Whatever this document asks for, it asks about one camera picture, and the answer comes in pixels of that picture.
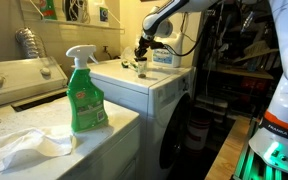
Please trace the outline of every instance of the white cloth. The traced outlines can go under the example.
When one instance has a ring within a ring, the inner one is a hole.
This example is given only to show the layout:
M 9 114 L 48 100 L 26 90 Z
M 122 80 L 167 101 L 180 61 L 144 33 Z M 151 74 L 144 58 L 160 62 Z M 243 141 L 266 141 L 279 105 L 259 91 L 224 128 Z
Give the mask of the white cloth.
M 24 159 L 26 162 L 34 161 L 36 154 L 46 157 L 70 154 L 71 135 L 69 126 L 53 126 L 25 129 L 0 137 L 0 171 L 10 164 L 21 164 Z

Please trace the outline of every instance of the white dryer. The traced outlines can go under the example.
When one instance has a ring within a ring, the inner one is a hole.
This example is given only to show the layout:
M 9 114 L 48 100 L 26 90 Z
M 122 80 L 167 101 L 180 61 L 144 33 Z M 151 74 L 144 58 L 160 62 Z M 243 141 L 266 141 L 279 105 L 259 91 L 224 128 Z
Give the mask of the white dryer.
M 194 68 L 148 63 L 147 77 L 123 68 L 121 60 L 90 64 L 92 82 L 105 99 L 137 111 L 141 117 L 139 179 L 166 179 L 181 148 L 190 115 Z

